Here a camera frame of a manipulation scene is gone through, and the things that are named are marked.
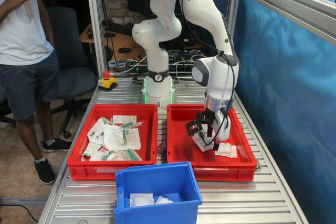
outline sneaker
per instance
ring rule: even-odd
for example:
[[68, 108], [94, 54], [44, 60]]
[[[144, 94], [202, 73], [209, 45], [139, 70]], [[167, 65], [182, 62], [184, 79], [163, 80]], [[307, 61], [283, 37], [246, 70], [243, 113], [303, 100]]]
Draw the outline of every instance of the sneaker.
[[51, 165], [49, 165], [48, 160], [41, 161], [36, 163], [34, 160], [35, 170], [37, 171], [38, 177], [40, 181], [45, 185], [50, 185], [55, 182], [56, 177], [55, 173], [51, 169]]
[[42, 142], [42, 151], [45, 153], [54, 151], [67, 152], [72, 145], [72, 142], [64, 141], [60, 138], [55, 138], [55, 141], [51, 145], [47, 145], [46, 142]]

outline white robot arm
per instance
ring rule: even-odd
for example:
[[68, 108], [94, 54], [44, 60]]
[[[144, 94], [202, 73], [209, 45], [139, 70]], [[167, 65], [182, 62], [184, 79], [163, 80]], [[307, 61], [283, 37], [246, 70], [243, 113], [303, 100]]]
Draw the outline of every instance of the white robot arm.
[[[174, 14], [175, 3], [176, 0], [151, 0], [151, 9], [158, 16], [157, 19], [145, 20], [133, 27], [134, 40], [147, 53], [148, 76], [145, 79], [145, 92], [152, 97], [164, 97], [172, 92], [168, 54], [159, 47], [159, 42], [176, 38], [181, 33], [181, 23]], [[180, 0], [180, 3], [186, 19], [210, 31], [218, 49], [217, 56], [197, 60], [192, 69], [193, 79], [208, 89], [206, 112], [202, 114], [202, 118], [207, 118], [207, 123], [217, 133], [215, 143], [218, 147], [221, 140], [229, 137], [230, 120], [226, 117], [226, 112], [231, 107], [239, 61], [223, 17], [213, 0]], [[204, 123], [205, 120], [196, 117], [187, 126], [188, 133], [201, 131], [201, 122]]]

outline blue plastic crate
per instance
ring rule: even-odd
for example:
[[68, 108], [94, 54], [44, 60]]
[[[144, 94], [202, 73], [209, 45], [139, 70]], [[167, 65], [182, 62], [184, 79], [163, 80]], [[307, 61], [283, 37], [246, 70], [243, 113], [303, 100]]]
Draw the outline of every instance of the blue plastic crate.
[[[116, 173], [116, 224], [196, 224], [202, 197], [190, 162], [131, 167]], [[129, 207], [130, 194], [167, 196], [170, 204]]]

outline man's leg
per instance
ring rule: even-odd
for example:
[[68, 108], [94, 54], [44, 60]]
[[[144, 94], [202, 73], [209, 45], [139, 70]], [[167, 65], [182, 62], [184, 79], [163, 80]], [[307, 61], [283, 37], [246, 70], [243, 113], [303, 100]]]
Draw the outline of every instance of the man's leg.
[[37, 143], [33, 121], [34, 115], [26, 120], [16, 120], [16, 127], [22, 142], [25, 144], [34, 159], [40, 160], [43, 156]]
[[52, 141], [54, 139], [54, 133], [50, 102], [35, 101], [35, 108], [36, 118], [42, 129], [43, 140], [45, 142]]
[[37, 120], [42, 128], [44, 141], [43, 152], [65, 151], [71, 147], [71, 142], [54, 138], [51, 120], [50, 102], [57, 99], [58, 91], [58, 60], [56, 51], [38, 63], [36, 74], [35, 107]]
[[18, 134], [34, 157], [34, 166], [44, 184], [55, 182], [55, 174], [39, 149], [34, 129], [34, 92], [36, 64], [26, 66], [0, 65], [0, 78], [9, 107], [16, 119]]

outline red plastic crate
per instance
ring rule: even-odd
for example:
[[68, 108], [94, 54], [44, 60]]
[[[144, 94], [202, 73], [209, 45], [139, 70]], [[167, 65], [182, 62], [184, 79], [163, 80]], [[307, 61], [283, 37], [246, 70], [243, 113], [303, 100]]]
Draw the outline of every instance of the red plastic crate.
[[202, 152], [185, 124], [204, 111], [203, 104], [174, 104], [167, 107], [167, 161], [190, 161], [199, 181], [252, 181], [257, 160], [248, 144], [238, 117], [232, 108], [230, 137], [226, 143], [237, 146], [237, 158], [216, 156], [212, 150]]
[[[98, 104], [94, 105], [81, 129], [74, 148], [68, 158], [72, 179], [114, 179], [114, 174], [132, 166], [156, 164], [156, 141], [158, 137], [157, 105], [153, 104]], [[87, 134], [102, 116], [111, 119], [113, 115], [136, 115], [141, 149], [136, 151], [143, 161], [99, 161], [81, 162], [89, 143]]]

